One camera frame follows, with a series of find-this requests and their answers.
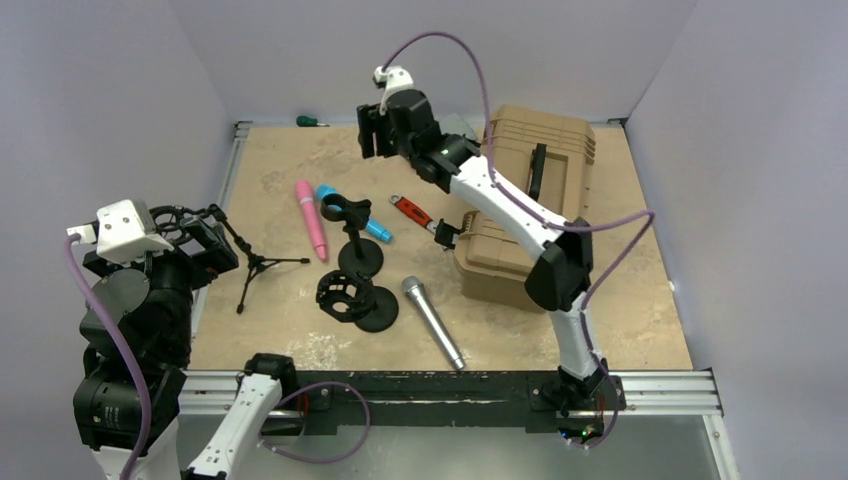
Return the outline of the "black tripod shock mount stand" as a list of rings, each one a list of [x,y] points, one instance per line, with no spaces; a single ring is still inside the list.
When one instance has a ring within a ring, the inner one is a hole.
[[[217,204],[212,203],[204,208],[190,209],[179,205],[162,205],[150,209],[156,224],[156,231],[174,246],[173,256],[181,256],[190,271],[192,288],[194,290],[208,286],[213,280],[227,272],[214,272],[204,269],[195,261],[195,254],[203,247],[195,240],[196,227],[200,221],[209,226],[220,226],[227,242],[238,256],[247,260],[247,274],[236,313],[242,314],[245,308],[247,291],[252,281],[259,274],[282,263],[308,264],[310,260],[301,258],[267,257],[256,253],[253,246],[243,236],[238,234],[230,224],[227,214]]]

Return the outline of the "blue microphone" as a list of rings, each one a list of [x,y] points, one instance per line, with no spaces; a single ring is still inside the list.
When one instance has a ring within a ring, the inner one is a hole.
[[[344,222],[343,230],[353,238],[359,230],[372,237],[390,243],[391,233],[370,218],[370,201],[352,201],[328,185],[319,185],[315,190],[318,213],[329,222]]]

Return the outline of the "pink microphone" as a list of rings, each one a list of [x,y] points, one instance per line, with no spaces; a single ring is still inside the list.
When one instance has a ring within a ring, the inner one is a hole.
[[[329,251],[323,225],[318,215],[313,188],[308,181],[303,179],[298,180],[295,183],[295,195],[312,248],[317,258],[322,263],[327,263],[329,260]]]

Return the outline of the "black clip microphone stand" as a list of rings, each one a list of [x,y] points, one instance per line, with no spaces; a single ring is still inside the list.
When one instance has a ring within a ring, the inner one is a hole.
[[[342,222],[342,230],[348,236],[348,242],[338,254],[340,269],[367,277],[378,274],[384,264],[383,251],[376,242],[360,235],[370,219],[371,202],[367,199],[352,201],[331,193],[322,198],[320,211],[324,219]]]

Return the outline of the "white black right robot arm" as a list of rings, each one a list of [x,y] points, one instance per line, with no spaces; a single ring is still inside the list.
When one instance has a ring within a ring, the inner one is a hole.
[[[544,209],[492,167],[479,143],[443,132],[419,90],[360,105],[356,118],[363,157],[401,156],[422,180],[472,205],[525,250],[534,262],[525,291],[549,313],[559,346],[563,397],[576,407],[596,399],[608,370],[589,325],[589,224]]]

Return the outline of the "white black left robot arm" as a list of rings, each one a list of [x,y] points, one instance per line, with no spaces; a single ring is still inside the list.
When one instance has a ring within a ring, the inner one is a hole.
[[[180,397],[191,356],[194,294],[237,268],[273,265],[255,253],[217,204],[149,207],[126,199],[68,229],[64,246],[85,244],[67,266],[85,299],[84,377],[73,400],[81,441],[109,479],[232,479],[250,446],[263,444],[269,415],[307,416],[311,387],[291,358],[257,353],[236,376],[233,402],[187,467],[177,459]]]

